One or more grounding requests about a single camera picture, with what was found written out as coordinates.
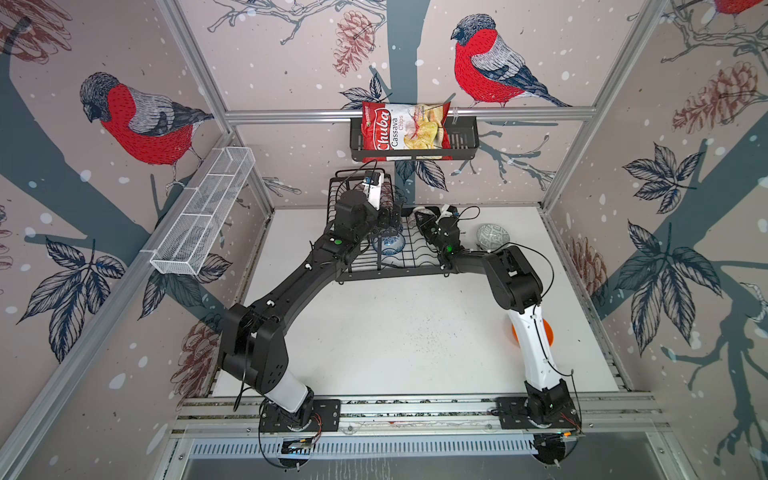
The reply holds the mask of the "blue triangle patterned bowl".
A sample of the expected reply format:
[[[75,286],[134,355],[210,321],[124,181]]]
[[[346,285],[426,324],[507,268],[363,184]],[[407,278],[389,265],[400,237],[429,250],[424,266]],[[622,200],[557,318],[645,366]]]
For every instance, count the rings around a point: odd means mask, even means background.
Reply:
[[[377,218],[377,228],[380,232],[400,233],[402,231],[400,211],[394,207],[382,208]]]

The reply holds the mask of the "blue floral ceramic bowl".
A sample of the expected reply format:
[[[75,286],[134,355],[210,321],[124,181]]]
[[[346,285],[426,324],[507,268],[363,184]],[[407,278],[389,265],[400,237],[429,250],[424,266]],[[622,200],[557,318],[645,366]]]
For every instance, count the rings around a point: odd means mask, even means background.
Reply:
[[[370,240],[374,250],[383,256],[395,256],[403,251],[406,245],[405,237],[401,234],[379,235]]]

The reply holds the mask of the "black wire dish rack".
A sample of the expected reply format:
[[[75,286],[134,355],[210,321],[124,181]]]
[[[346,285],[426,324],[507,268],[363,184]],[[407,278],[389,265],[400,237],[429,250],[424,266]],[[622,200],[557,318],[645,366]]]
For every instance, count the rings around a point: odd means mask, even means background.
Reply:
[[[372,247],[370,240],[379,235],[394,235],[380,232],[376,226],[360,242],[360,253],[350,266],[342,269],[336,282],[340,285],[352,281],[442,275],[450,272],[440,265],[435,250],[427,243],[417,228],[413,210],[404,206],[405,195],[393,186],[391,175],[379,168],[384,175],[381,192],[381,206],[394,207],[401,213],[402,231],[406,240],[405,248],[395,256],[383,256]]]

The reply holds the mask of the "green patterned ceramic bowl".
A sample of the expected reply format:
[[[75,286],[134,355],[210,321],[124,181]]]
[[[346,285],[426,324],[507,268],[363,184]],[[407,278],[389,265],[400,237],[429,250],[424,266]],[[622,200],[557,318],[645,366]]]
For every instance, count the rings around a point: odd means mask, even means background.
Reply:
[[[476,242],[482,250],[492,251],[504,246],[509,241],[509,233],[498,224],[485,223],[477,228]]]

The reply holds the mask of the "orange plastic bowl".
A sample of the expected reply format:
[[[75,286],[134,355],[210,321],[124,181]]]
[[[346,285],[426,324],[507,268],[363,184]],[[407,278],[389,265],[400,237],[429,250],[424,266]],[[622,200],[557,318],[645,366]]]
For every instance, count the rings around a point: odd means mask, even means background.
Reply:
[[[551,328],[551,325],[546,320],[543,320],[543,326],[544,326],[544,332],[545,332],[545,335],[546,335],[546,339],[547,339],[548,345],[552,346],[553,343],[554,343],[554,332],[553,332],[553,330]],[[517,345],[520,345],[519,338],[518,338],[518,335],[517,335],[517,331],[516,331],[514,325],[511,326],[511,331],[512,331],[514,342]]]

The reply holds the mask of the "white perforated strainer bowl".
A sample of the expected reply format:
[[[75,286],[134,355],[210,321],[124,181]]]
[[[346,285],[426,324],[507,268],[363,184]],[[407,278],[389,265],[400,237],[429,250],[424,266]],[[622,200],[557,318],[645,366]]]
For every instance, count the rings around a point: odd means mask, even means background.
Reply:
[[[417,206],[413,209],[413,215],[418,225],[437,220],[441,216],[441,210],[435,206]]]

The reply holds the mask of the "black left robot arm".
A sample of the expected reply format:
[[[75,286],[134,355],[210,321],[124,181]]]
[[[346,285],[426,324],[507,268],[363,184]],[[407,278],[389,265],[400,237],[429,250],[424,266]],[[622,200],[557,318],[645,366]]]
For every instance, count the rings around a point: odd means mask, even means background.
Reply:
[[[366,193],[343,193],[333,221],[301,265],[251,305],[235,304],[226,312],[217,365],[301,426],[312,416],[314,393],[289,371],[285,335],[314,297],[351,266],[378,216]]]

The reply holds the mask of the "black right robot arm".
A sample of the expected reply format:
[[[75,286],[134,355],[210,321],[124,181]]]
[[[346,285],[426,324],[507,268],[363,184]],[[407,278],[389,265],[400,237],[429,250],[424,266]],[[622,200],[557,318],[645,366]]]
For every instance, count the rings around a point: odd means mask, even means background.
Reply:
[[[552,358],[542,317],[545,289],[520,247],[508,242],[490,251],[461,245],[459,215],[437,207],[414,209],[416,226],[447,274],[473,273],[486,277],[496,303],[506,311],[517,335],[525,368],[526,409],[530,422],[549,427],[563,420],[577,429],[578,403],[571,397]]]

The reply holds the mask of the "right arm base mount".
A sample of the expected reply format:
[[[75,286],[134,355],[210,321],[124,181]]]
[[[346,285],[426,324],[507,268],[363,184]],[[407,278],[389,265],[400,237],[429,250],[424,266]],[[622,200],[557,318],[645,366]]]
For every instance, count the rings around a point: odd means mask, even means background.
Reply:
[[[498,397],[490,413],[499,419],[503,430],[581,427],[581,418],[570,398],[547,403],[527,397]]]

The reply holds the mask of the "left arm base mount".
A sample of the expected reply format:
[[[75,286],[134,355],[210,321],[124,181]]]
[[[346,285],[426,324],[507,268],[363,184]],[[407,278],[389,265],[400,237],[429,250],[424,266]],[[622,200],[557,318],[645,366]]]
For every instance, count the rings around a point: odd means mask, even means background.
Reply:
[[[312,399],[305,402],[296,412],[289,412],[271,400],[266,400],[260,414],[259,432],[336,432],[339,428],[340,410],[339,399]]]

